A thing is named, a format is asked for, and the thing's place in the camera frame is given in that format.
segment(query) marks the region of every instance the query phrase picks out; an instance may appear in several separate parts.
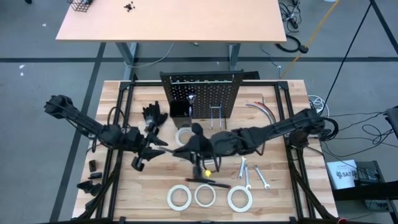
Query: black pegboard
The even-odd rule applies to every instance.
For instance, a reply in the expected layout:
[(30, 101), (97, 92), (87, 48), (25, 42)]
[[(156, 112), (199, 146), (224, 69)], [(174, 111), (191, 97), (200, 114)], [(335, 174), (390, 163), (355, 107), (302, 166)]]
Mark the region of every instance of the black pegboard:
[(211, 112), (214, 119), (219, 118), (219, 109), (210, 108), (219, 105), (221, 117), (230, 118), (243, 76), (243, 70), (160, 73), (169, 103), (172, 100), (186, 100), (192, 93), (196, 96), (193, 102), (193, 119), (210, 119)]

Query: wire mesh basket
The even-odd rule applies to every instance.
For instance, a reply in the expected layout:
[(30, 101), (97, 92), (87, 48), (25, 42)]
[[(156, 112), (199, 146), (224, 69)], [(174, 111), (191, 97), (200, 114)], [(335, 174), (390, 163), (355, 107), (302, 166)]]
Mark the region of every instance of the wire mesh basket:
[(67, 0), (67, 3), (76, 12), (87, 12), (93, 0)]

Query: desk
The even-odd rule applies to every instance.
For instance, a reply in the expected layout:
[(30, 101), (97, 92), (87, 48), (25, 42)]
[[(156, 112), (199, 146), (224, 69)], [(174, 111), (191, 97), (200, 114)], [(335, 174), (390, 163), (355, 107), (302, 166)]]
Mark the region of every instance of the desk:
[[(96, 120), (102, 124), (106, 123), (109, 110), (116, 105), (119, 84), (120, 81), (108, 81), (104, 83), (96, 114)], [(288, 81), (288, 84), (294, 112), (297, 113), (304, 108), (308, 108), (309, 104), (304, 81), (292, 80)], [(262, 97), (264, 97), (266, 105), (274, 112), (276, 120), (279, 120), (274, 87), (241, 86), (231, 118), (227, 119), (228, 129), (268, 125), (269, 120), (262, 112), (258, 109), (245, 106), (246, 103), (261, 101)], [(163, 87), (135, 86), (129, 124), (137, 126), (143, 132), (145, 123), (141, 114), (142, 107), (153, 103), (155, 100), (159, 101), (161, 111), (169, 111), (169, 104), (167, 103)], [(126, 99), (122, 103), (122, 110), (125, 104)], [(219, 129), (211, 130), (210, 121), (207, 119), (194, 120), (194, 122), (199, 122), (203, 126), (205, 136), (207, 137), (210, 137), (216, 131), (220, 131)], [(169, 149), (178, 148), (174, 139), (176, 131), (177, 128), (170, 118), (160, 129), (158, 137), (168, 142)], [(320, 150), (318, 141), (312, 139), (310, 143), (311, 147)], [(88, 153), (81, 177), (82, 182), (86, 181), (90, 175), (88, 161), (95, 159), (98, 171), (101, 172), (104, 169), (105, 157), (106, 148), (104, 147), (97, 147), (94, 154)], [(271, 189), (264, 190), (264, 186), (256, 171), (249, 166), (249, 176), (252, 185), (251, 193), (254, 201), (252, 207), (244, 213), (234, 212), (227, 203), (226, 196), (228, 189), (217, 187), (215, 187), (217, 195), (216, 202), (210, 208), (199, 207), (193, 200), (190, 206), (184, 211), (177, 212), (172, 210), (166, 201), (167, 192), (172, 186), (183, 184), (188, 186), (192, 193), (194, 193), (195, 189), (200, 185), (184, 181), (184, 178), (192, 176), (191, 163), (181, 161), (170, 154), (164, 154), (150, 162), (146, 162), (144, 170), (138, 172), (130, 166), (133, 157), (134, 154), (131, 152), (124, 152), (123, 154), (123, 164), (114, 211), (115, 220), (118, 220), (120, 216), (124, 216), (130, 221), (288, 221), (290, 216), (296, 216), (286, 150), (282, 137), (267, 141), (263, 156), (258, 156), (257, 154), (247, 156), (248, 164), (257, 164), (259, 166), (267, 182), (271, 185)], [(304, 159), (310, 188), (326, 209), (337, 217), (336, 205), (333, 200), (323, 157), (317, 152), (305, 150)], [(212, 179), (232, 186), (245, 185), (244, 180), (237, 179), (240, 163), (240, 157), (224, 157), (220, 173), (213, 174)], [(110, 192), (111, 189), (108, 190), (105, 198), (104, 217), (108, 211)], [(302, 199), (304, 214), (308, 215), (303, 192), (301, 192), (300, 198)], [(84, 194), (82, 190), (79, 190), (73, 216), (77, 217), (83, 213), (85, 203), (91, 199), (92, 196), (90, 194)], [(236, 200), (244, 200), (244, 196), (240, 197), (240, 195), (236, 195)]]
[(129, 3), (94, 0), (87, 12), (70, 7), (57, 40), (117, 42), (128, 65), (136, 42), (229, 42), (232, 70), (240, 43), (286, 41), (277, 0), (134, 0), (127, 12)]

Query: wooden table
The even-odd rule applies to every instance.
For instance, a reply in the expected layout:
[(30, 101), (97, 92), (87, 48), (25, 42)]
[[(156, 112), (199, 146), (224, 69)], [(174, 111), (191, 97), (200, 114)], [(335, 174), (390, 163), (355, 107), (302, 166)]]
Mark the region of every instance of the wooden table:
[[(136, 42), (239, 43), (230, 47), (232, 70), (240, 43), (286, 41), (277, 0), (135, 0), (127, 12), (129, 3), (94, 0), (87, 12), (70, 7), (57, 40), (117, 42), (128, 65)], [(129, 48), (125, 42), (134, 43)]]
[[(100, 123), (106, 123), (109, 110), (116, 105), (119, 84), (120, 81), (108, 81), (104, 83), (96, 115), (96, 120)], [(309, 107), (303, 80), (289, 81), (289, 90), (295, 113)], [(265, 114), (258, 109), (245, 106), (246, 103), (261, 101), (262, 97), (264, 97), (266, 105), (275, 114), (276, 119), (279, 120), (273, 87), (241, 86), (231, 118), (227, 119), (228, 129), (268, 125), (269, 120)], [(161, 111), (169, 111), (169, 104), (167, 103), (164, 89), (161, 86), (134, 87), (129, 124), (137, 126), (143, 132), (145, 124), (141, 114), (142, 107), (153, 103), (155, 100), (159, 101)], [(125, 107), (126, 99), (124, 99), (123, 103), (122, 108)], [(210, 137), (216, 131), (220, 131), (219, 129), (211, 130), (210, 122), (207, 119), (194, 120), (194, 122), (199, 122), (203, 126), (205, 136), (207, 137)], [(168, 142), (169, 149), (178, 148), (174, 139), (176, 131), (177, 128), (171, 119), (168, 119), (160, 129), (158, 137)], [(321, 150), (318, 141), (312, 139), (310, 142), (311, 147)], [(102, 171), (104, 169), (105, 157), (106, 148), (104, 147), (97, 147), (97, 151), (94, 154), (88, 153), (81, 181), (86, 181), (90, 175), (88, 161), (95, 159), (98, 170)], [(254, 201), (252, 207), (244, 213), (234, 212), (227, 203), (226, 196), (228, 189), (217, 187), (215, 187), (216, 202), (210, 208), (199, 207), (193, 199), (186, 210), (181, 212), (172, 210), (166, 202), (167, 192), (172, 186), (177, 184), (186, 185), (193, 194), (195, 189), (200, 185), (184, 181), (184, 178), (192, 176), (191, 163), (172, 157), (170, 154), (164, 154), (150, 162), (146, 162), (144, 170), (138, 172), (131, 167), (133, 157), (133, 153), (124, 152), (114, 213), (115, 220), (118, 220), (120, 216), (124, 216), (130, 221), (288, 221), (290, 216), (295, 216), (294, 196), (282, 137), (267, 141), (263, 156), (258, 156), (257, 154), (247, 156), (252, 185), (251, 193)], [(333, 200), (323, 157), (317, 152), (304, 150), (304, 159), (310, 188), (326, 209), (337, 217), (336, 205)], [(245, 185), (244, 180), (237, 179), (240, 163), (241, 159), (239, 156), (224, 157), (220, 173), (213, 174), (212, 179), (232, 186)], [(264, 190), (259, 176), (251, 168), (254, 164), (259, 166), (268, 183), (271, 185), (271, 189)], [(108, 192), (104, 203), (104, 216), (107, 215), (111, 190)], [(209, 200), (211, 194), (207, 193), (207, 191), (203, 191), (199, 195), (199, 200), (202, 200), (202, 203), (206, 203)], [(300, 194), (304, 214), (306, 215), (308, 214), (308, 209), (301, 189)], [(84, 194), (82, 190), (79, 190), (73, 216), (76, 217), (84, 212), (85, 203), (91, 199), (92, 196), (90, 194)], [(174, 200), (176, 203), (185, 202), (183, 194), (175, 194)], [(237, 204), (242, 204), (244, 201), (246, 199), (243, 194), (234, 196), (234, 202)]]

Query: wrench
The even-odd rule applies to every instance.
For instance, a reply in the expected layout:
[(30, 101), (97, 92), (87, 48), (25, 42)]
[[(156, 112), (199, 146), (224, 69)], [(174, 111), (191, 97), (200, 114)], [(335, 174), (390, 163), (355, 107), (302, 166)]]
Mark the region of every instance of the wrench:
[(262, 174), (261, 174), (261, 172), (260, 172), (258, 166), (257, 166), (257, 165), (254, 165), (253, 168), (255, 168), (255, 170), (256, 170), (257, 173), (259, 174), (259, 176), (260, 176), (262, 182), (264, 183), (264, 188), (265, 188), (265, 189), (270, 189), (271, 186), (270, 186), (269, 184), (267, 184), (267, 182), (266, 182), (265, 178), (262, 176)]
[(246, 176), (246, 189), (251, 189), (251, 185), (249, 182), (249, 172), (248, 172), (248, 165), (244, 165), (244, 175)]
[(242, 179), (243, 168), (245, 163), (246, 163), (246, 158), (242, 156), (242, 164), (241, 164), (241, 169), (239, 170), (238, 180)]

